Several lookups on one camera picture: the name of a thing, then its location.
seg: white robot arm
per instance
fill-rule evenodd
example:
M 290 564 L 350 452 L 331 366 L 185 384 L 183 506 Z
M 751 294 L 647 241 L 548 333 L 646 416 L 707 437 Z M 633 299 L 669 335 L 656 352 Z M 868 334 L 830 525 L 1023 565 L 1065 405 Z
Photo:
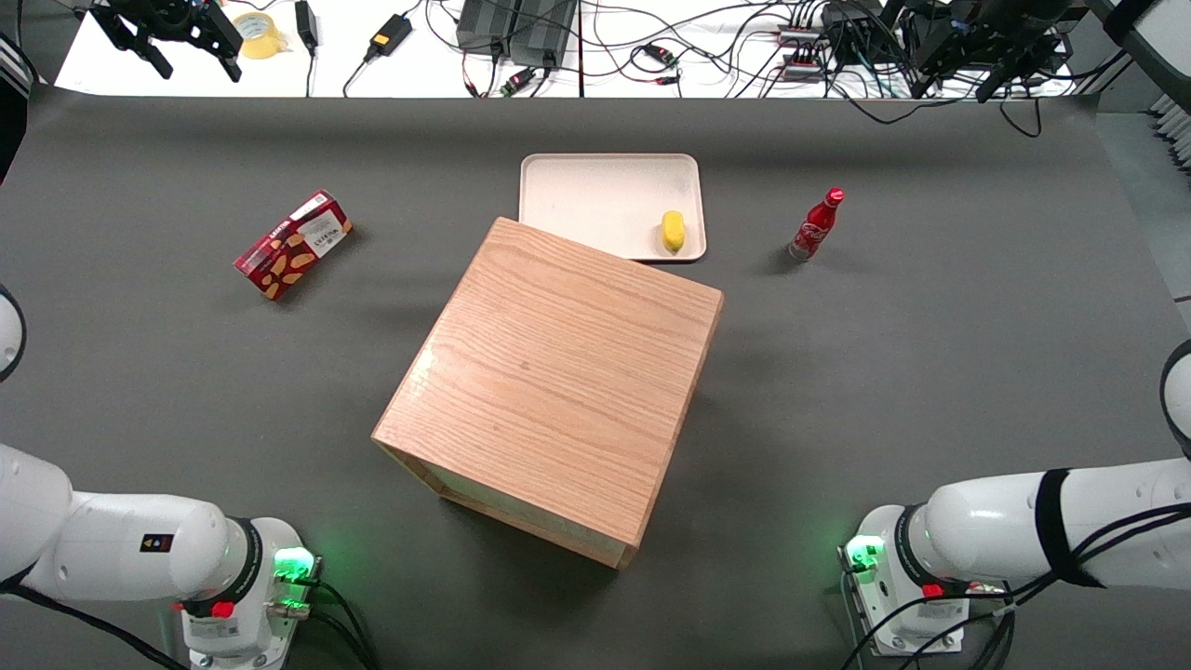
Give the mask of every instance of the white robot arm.
M 0 286 L 0 381 L 24 352 Z M 37 602 L 170 599 L 192 666 L 278 669 L 308 614 L 318 562 L 276 519 L 230 519 L 167 495 L 74 491 L 58 468 L 0 445 L 0 595 Z
M 1191 589 L 1191 524 L 1173 522 L 1181 516 L 1086 561 L 1073 553 L 1118 520 L 1191 503 L 1191 342 L 1167 362 L 1161 402 L 1186 458 L 972 480 L 919 506 L 869 513 L 841 557 L 875 653 L 960 651 L 962 630 L 936 640 L 968 618 L 968 601 L 952 596 L 997 593 L 1003 582 L 1053 575 L 1085 587 Z

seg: red bottle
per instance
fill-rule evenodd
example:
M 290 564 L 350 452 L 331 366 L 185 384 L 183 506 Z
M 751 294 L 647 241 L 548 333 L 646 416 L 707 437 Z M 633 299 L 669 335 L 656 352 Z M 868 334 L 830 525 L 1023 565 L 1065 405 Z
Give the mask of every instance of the red bottle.
M 842 201 L 843 189 L 833 188 L 827 192 L 827 198 L 823 198 L 822 202 L 806 213 L 806 220 L 803 221 L 794 240 L 790 243 L 790 255 L 794 259 L 809 261 L 815 251 L 818 251 L 818 245 L 835 225 L 835 209 Z

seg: white tray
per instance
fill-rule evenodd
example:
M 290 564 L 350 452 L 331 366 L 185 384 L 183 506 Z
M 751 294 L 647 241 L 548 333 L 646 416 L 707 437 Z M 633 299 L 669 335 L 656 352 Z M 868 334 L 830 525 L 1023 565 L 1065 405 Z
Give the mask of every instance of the white tray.
M 676 253 L 662 214 L 686 221 Z M 534 154 L 522 161 L 520 221 L 625 258 L 696 261 L 707 252 L 699 164 L 686 154 Z

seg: gray tablecloth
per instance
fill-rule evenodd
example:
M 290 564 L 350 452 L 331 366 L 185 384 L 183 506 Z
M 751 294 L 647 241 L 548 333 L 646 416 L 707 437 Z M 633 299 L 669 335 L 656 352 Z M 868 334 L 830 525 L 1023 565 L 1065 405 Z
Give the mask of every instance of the gray tablecloth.
M 30 321 L 0 439 L 80 490 L 283 516 L 386 668 L 833 669 L 852 646 L 835 545 L 871 508 L 1178 455 L 1156 388 L 1185 327 L 1090 107 L 1047 101 L 1043 119 L 1030 140 L 992 105 L 884 127 L 843 102 L 43 89 L 0 187 L 0 280 Z M 537 151 L 684 151 L 701 169 L 710 250 L 666 270 L 727 305 L 623 574 L 441 502 L 368 440 Z M 830 186 L 848 189 L 841 221 L 787 271 L 781 248 Z M 231 262 L 320 187 L 357 232 L 269 303 Z M 85 607 L 160 640 L 148 605 Z M 1059 586 L 1019 614 L 1009 668 L 1181 666 L 1189 616 L 1180 593 Z M 10 602 L 0 656 L 150 666 Z M 292 669 L 354 666 L 303 625 Z

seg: bottle label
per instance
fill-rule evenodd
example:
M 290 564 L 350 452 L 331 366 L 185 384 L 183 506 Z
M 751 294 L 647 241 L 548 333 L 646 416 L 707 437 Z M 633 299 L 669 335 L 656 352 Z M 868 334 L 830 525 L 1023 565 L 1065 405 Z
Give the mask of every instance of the bottle label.
M 818 245 L 823 243 L 823 238 L 830 232 L 827 227 L 819 227 L 811 221 L 803 224 L 802 228 L 798 230 L 798 236 L 794 237 L 794 245 L 813 251 L 818 249 Z

